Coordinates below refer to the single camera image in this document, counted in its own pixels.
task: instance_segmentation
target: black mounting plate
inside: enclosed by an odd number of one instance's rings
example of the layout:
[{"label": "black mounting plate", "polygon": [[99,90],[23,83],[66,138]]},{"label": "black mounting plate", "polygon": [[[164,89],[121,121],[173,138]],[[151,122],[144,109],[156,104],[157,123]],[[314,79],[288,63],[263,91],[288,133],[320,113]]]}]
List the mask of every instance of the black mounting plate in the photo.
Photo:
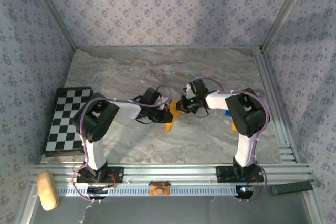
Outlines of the black mounting plate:
[{"label": "black mounting plate", "polygon": [[[107,174],[112,174],[116,179],[115,183],[122,183],[122,179],[124,176],[124,167],[111,167],[108,166]],[[93,175],[87,171],[85,168],[80,170],[77,175],[77,183],[97,183],[97,180],[93,177]],[[100,184],[113,184],[113,178],[107,176],[103,181],[99,182]]]},{"label": "black mounting plate", "polygon": [[240,176],[239,178],[235,175],[233,166],[217,166],[216,175],[218,183],[234,183],[234,182],[248,183],[252,175],[254,175],[257,178],[258,182],[264,182],[262,171],[257,166],[255,166],[251,172],[247,173],[244,176]]}]

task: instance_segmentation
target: beige cylinder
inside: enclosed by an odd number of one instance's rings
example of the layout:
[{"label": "beige cylinder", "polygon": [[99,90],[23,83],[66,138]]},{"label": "beige cylinder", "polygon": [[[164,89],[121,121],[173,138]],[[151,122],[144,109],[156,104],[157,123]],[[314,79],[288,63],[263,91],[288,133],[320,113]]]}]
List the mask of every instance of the beige cylinder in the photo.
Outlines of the beige cylinder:
[{"label": "beige cylinder", "polygon": [[50,211],[57,207],[59,196],[51,172],[46,170],[37,176],[37,190],[44,210]]}]

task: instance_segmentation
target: black and white checkerboard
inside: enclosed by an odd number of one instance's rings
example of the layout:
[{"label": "black and white checkerboard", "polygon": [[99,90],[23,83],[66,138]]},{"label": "black and white checkerboard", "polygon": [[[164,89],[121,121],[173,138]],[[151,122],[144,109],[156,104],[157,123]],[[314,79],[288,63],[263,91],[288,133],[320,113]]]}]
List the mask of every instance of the black and white checkerboard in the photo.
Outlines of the black and white checkerboard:
[{"label": "black and white checkerboard", "polygon": [[44,144],[46,156],[83,153],[81,139],[70,119],[92,96],[90,87],[57,89]]}]

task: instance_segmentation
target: marble tabletop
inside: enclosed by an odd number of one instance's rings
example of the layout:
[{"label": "marble tabletop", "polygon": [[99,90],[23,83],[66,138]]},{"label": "marble tabletop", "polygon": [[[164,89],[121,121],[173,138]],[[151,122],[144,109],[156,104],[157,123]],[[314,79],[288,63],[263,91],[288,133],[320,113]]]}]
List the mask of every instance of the marble tabletop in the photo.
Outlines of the marble tabletop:
[{"label": "marble tabletop", "polygon": [[[179,99],[183,88],[199,77],[219,81],[225,90],[251,87],[266,100],[254,55],[228,48],[124,47],[77,49],[65,87],[91,86],[106,97],[129,99],[163,83]],[[218,86],[205,81],[210,90]],[[206,118],[181,114],[168,133],[165,124],[143,125],[116,119],[104,141],[109,163],[231,163],[238,135],[221,110]],[[279,163],[274,131],[269,123],[257,147],[260,163]],[[83,156],[44,157],[42,162],[82,162]]]}]

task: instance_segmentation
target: patterned wallpaper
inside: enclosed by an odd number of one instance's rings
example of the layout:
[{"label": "patterned wallpaper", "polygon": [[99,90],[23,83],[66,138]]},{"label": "patterned wallpaper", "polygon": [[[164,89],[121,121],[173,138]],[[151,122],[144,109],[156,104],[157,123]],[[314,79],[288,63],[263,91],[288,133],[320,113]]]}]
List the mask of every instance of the patterned wallpaper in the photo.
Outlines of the patterned wallpaper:
[{"label": "patterned wallpaper", "polygon": [[53,0],[78,47],[260,45],[283,0]]},{"label": "patterned wallpaper", "polygon": [[268,57],[297,147],[336,223],[336,0],[297,0]]},{"label": "patterned wallpaper", "polygon": [[0,223],[12,223],[72,53],[40,0],[0,5]]}]

